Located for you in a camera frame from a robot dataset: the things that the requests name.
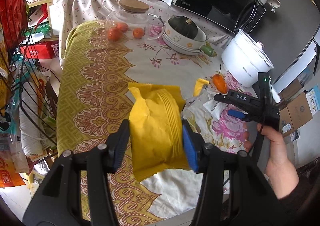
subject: red box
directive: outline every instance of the red box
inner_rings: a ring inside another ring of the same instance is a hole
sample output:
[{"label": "red box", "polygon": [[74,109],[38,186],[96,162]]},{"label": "red box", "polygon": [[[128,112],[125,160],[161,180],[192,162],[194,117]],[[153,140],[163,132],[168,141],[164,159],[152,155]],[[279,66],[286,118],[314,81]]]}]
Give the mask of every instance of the red box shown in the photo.
[{"label": "red box", "polygon": [[22,46],[22,54],[26,54],[27,58],[38,58],[38,59],[51,59],[55,58],[55,54],[52,48],[53,44],[57,41],[46,41],[40,42],[35,45]]}]

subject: small yellow packet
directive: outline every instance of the small yellow packet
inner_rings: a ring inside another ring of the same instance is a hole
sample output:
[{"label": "small yellow packet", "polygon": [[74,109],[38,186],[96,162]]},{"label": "small yellow packet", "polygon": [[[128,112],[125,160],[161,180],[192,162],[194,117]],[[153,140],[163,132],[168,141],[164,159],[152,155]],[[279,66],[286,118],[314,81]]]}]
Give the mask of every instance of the small yellow packet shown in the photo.
[{"label": "small yellow packet", "polygon": [[133,174],[139,182],[166,168],[190,169],[183,151],[178,86],[129,83],[136,99],[129,116]]},{"label": "small yellow packet", "polygon": [[209,81],[205,80],[205,79],[201,79],[199,78],[197,81],[196,81],[196,85],[195,85],[195,88],[194,88],[194,91],[193,91],[193,97],[196,97],[199,95],[199,93],[201,92],[202,90],[202,87],[203,85],[205,84],[210,84]]}]

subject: orange pepper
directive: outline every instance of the orange pepper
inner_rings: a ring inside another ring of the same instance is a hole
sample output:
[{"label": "orange pepper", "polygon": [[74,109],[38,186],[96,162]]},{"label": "orange pepper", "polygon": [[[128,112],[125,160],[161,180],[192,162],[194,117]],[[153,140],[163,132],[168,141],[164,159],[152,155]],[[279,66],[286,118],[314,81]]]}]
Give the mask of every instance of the orange pepper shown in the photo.
[{"label": "orange pepper", "polygon": [[220,71],[221,71],[221,64],[220,64],[219,74],[215,74],[212,77],[212,82],[216,86],[216,88],[218,89],[219,92],[226,94],[228,91],[228,87],[227,87],[226,82],[224,81],[223,76],[220,75]]}]

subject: white rice cooker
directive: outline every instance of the white rice cooker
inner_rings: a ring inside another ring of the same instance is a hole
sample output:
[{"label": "white rice cooker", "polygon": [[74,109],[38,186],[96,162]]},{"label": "white rice cooker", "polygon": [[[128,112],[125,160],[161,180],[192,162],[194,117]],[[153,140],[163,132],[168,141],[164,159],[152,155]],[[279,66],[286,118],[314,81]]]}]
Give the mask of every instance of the white rice cooker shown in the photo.
[{"label": "white rice cooker", "polygon": [[[221,55],[225,70],[243,87],[250,87],[257,82],[258,72],[267,73],[274,68],[262,48],[260,41],[256,43],[240,29]],[[281,100],[273,87],[272,97],[276,103]]]}]

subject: screw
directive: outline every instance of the screw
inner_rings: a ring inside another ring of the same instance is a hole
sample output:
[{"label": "screw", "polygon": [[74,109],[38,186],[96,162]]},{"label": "screw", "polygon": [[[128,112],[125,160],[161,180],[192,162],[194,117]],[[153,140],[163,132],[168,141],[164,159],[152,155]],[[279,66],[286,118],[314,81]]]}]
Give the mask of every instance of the screw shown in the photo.
[{"label": "screw", "polygon": [[65,150],[63,153],[62,153],[62,156],[63,157],[68,157],[68,156],[70,156],[71,155],[71,150],[69,150],[69,149],[67,149],[67,150]]},{"label": "screw", "polygon": [[100,143],[98,145],[98,149],[100,149],[100,150],[103,150],[103,149],[106,149],[106,148],[107,148],[107,144],[105,144],[105,143]]},{"label": "screw", "polygon": [[213,148],[213,145],[211,143],[204,143],[203,146],[205,149],[212,149]]},{"label": "screw", "polygon": [[241,156],[241,157],[246,157],[248,154],[247,154],[247,152],[245,152],[244,150],[240,150],[239,152],[238,152],[238,154]]}]

